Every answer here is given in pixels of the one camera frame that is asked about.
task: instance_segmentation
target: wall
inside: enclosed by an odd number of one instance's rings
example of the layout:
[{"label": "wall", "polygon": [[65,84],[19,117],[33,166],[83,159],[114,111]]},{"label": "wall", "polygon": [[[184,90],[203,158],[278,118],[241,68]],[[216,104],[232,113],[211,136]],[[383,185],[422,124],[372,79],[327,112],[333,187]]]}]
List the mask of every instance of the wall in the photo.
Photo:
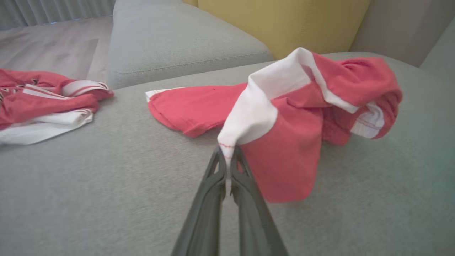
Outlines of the wall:
[{"label": "wall", "polygon": [[351,51],[418,67],[454,16],[454,0],[372,0]]},{"label": "wall", "polygon": [[455,18],[420,68],[455,83]]}]

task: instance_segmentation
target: red fabric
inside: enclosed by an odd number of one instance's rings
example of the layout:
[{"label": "red fabric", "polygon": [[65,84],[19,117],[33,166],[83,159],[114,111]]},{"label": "red fabric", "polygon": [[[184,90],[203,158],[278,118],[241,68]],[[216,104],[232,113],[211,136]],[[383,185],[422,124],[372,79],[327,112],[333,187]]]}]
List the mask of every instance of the red fabric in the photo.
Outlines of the red fabric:
[{"label": "red fabric", "polygon": [[[398,114],[402,93],[384,60],[314,58],[327,88],[359,109],[349,113],[328,104],[314,77],[306,86],[271,100],[278,109],[273,128],[241,146],[264,198],[271,202],[303,200],[310,194],[321,141],[347,143],[351,128],[368,111],[367,103],[375,102],[384,113],[385,124],[374,138],[384,136]],[[166,126],[195,137],[223,125],[245,86],[168,90],[153,95],[149,108]]]},{"label": "red fabric", "polygon": [[[22,123],[35,117],[60,113],[80,108],[92,112],[98,109],[98,100],[112,97],[112,91],[94,89],[77,97],[46,98],[24,93],[27,84],[46,88],[48,95],[62,95],[62,89],[75,82],[65,76],[51,72],[22,72],[0,69],[0,130],[13,123]],[[46,92],[37,91],[40,95]]]}]

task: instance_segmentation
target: gray sofa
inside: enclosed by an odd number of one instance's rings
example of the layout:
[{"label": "gray sofa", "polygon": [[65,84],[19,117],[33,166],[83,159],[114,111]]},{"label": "gray sofa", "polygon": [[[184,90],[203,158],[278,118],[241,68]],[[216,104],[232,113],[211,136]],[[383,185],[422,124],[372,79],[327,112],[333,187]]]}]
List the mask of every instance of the gray sofa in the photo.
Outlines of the gray sofa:
[{"label": "gray sofa", "polygon": [[[324,144],[311,195],[269,205],[290,255],[455,254],[455,87],[384,58],[404,92],[390,133]],[[218,131],[188,138],[166,128],[149,113],[144,92],[242,83],[269,63],[118,89],[93,123],[0,148],[0,255],[169,255]],[[238,255],[229,196],[220,249]]]},{"label": "gray sofa", "polygon": [[113,18],[113,89],[274,60],[261,41],[180,0],[117,0]]}]

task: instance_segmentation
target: wooden floor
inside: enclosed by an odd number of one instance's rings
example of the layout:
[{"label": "wooden floor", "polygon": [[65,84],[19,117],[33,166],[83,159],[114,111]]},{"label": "wooden floor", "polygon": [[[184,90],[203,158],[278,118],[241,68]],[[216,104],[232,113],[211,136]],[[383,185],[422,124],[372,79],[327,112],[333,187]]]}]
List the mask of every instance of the wooden floor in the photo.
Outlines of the wooden floor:
[{"label": "wooden floor", "polygon": [[106,82],[112,17],[0,31],[0,68]]}]

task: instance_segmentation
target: seam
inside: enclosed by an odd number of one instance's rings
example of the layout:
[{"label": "seam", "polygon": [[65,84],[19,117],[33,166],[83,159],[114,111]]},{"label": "seam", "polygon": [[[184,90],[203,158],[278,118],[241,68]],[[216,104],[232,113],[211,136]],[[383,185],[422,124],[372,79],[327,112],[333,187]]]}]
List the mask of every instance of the seam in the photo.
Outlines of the seam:
[{"label": "seam", "polygon": [[223,144],[223,143],[221,143],[221,142],[220,142],[219,144],[220,144],[221,146],[223,146],[223,147],[226,147],[226,148],[234,148],[234,146],[229,146],[229,145]]},{"label": "seam", "polygon": [[219,58],[219,59],[214,59],[214,60],[209,60],[209,61],[197,61],[197,62],[180,64],[180,65],[175,65],[175,66],[170,66],[170,67],[159,67],[159,68],[143,70],[143,71],[136,71],[136,72],[118,72],[118,71],[115,71],[115,73],[116,74],[121,74],[121,75],[137,74],[137,73],[144,73],[144,72],[157,71],[157,70],[168,69],[168,68],[175,68],[175,67],[182,67],[182,66],[199,64],[199,63],[205,63],[205,62],[213,62],[213,61],[219,61],[219,60],[228,60],[228,59],[236,59],[236,58],[240,58],[240,57],[248,57],[248,56],[253,56],[253,55],[260,55],[260,54],[263,54],[263,53],[266,53],[266,52],[268,52],[268,51],[263,51],[263,52],[260,52],[260,53],[253,53],[253,54],[248,54],[248,55],[238,55],[238,56],[227,57],[227,58]]},{"label": "seam", "polygon": [[367,121],[365,121],[365,120],[363,120],[363,119],[360,119],[360,118],[358,118],[358,119],[356,120],[356,122],[359,122],[359,123],[363,124],[364,126],[370,127],[370,128],[372,128],[372,129],[374,129],[374,130],[378,130],[378,131],[379,131],[379,130],[382,129],[382,127],[375,126],[374,124],[369,123],[369,122],[367,122]]}]

